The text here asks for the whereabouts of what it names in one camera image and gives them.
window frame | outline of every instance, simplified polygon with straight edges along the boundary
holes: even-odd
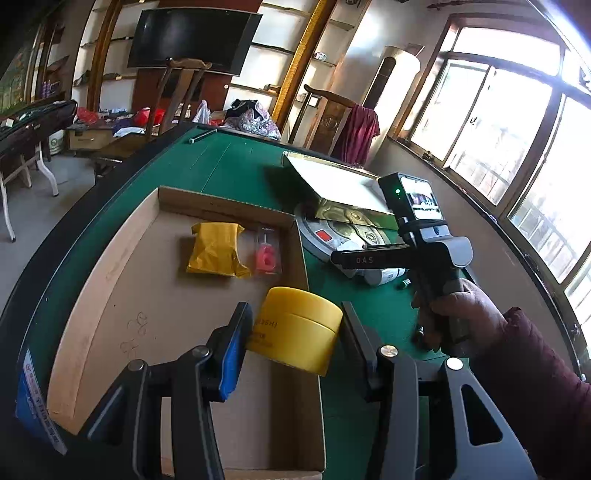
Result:
[[[560,65],[555,76],[539,70],[518,64],[509,60],[496,59],[477,54],[454,52],[453,47],[462,28],[480,27],[507,30],[516,33],[535,36],[558,44],[560,47]],[[583,255],[577,260],[574,267],[567,273],[562,281],[558,281],[550,271],[542,257],[529,243],[527,238],[511,222],[511,215],[517,211],[530,191],[548,155],[562,119],[567,98],[571,98],[585,107],[591,109],[591,93],[587,93],[576,86],[570,85],[562,79],[566,44],[544,21],[537,21],[526,17],[495,14],[453,14],[450,15],[443,33],[435,47],[435,51],[421,76],[416,89],[413,91],[407,107],[393,124],[389,136],[401,142],[423,160],[431,162],[440,172],[458,185],[479,207],[494,219],[497,225],[506,233],[509,240],[514,243],[522,253],[527,264],[535,275],[543,283],[550,300],[557,307],[557,321],[561,320],[568,332],[571,345],[574,349],[579,366],[586,375],[591,375],[591,359],[587,350],[587,342],[582,335],[580,323],[575,315],[566,291],[584,267],[591,255],[591,241],[589,241]],[[437,92],[446,66],[450,60],[463,60],[489,65],[480,89],[475,96],[462,127],[449,148],[445,158],[439,159],[424,148],[412,142],[411,137],[415,133],[433,95]],[[534,80],[550,85],[552,92],[546,107],[540,127],[532,141],[531,147],[526,153],[514,179],[509,184],[507,191],[501,197],[497,205],[493,204],[485,195],[478,191],[472,184],[460,174],[449,167],[446,161],[453,151],[457,140],[472,116],[478,97],[492,77],[495,69],[507,70]]]

yellow packet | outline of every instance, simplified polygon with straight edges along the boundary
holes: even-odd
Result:
[[[228,277],[249,277],[251,271],[238,259],[238,235],[242,225],[226,222],[202,222],[191,227],[195,237],[188,273],[215,273]]]

floor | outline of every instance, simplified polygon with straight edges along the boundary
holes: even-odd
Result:
[[[31,170],[31,189],[20,178],[7,185],[8,212],[17,241],[10,241],[0,215],[0,312],[43,239],[95,184],[92,165],[86,158],[55,155],[46,165],[56,177],[60,191],[57,197],[51,195],[49,181],[38,170]]]

maroon sleeve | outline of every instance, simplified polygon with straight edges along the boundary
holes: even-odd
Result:
[[[587,478],[591,472],[591,385],[581,382],[520,310],[505,314],[503,338],[470,367],[536,472]]]

wooden chair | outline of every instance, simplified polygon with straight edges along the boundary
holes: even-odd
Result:
[[[134,152],[138,151],[146,143],[152,140],[156,109],[160,104],[164,87],[174,69],[181,69],[181,73],[178,77],[177,86],[174,89],[173,96],[170,99],[170,104],[164,113],[160,126],[158,127],[158,135],[166,132],[173,126],[174,114],[181,102],[183,103],[183,108],[181,110],[179,121],[184,119],[185,114],[187,113],[187,108],[189,107],[189,102],[193,97],[193,93],[195,92],[199,80],[201,80],[203,73],[206,70],[209,70],[211,66],[211,63],[205,63],[198,59],[168,59],[166,62],[166,71],[158,83],[156,98],[150,107],[146,132],[144,134],[125,135],[97,151],[92,156],[95,161],[95,177],[101,178],[108,171],[111,171],[114,166],[125,161]]]
[[[306,107],[310,103],[312,95],[320,97],[318,104],[318,113],[314,118],[310,130],[306,136],[304,146],[310,150],[330,155],[332,148],[340,135],[342,127],[345,125],[345,113],[347,109],[353,108],[356,103],[346,97],[329,92],[328,90],[317,90],[309,85],[304,85],[306,98],[301,106],[300,113],[295,119],[288,143],[293,143],[297,130],[306,112]]]

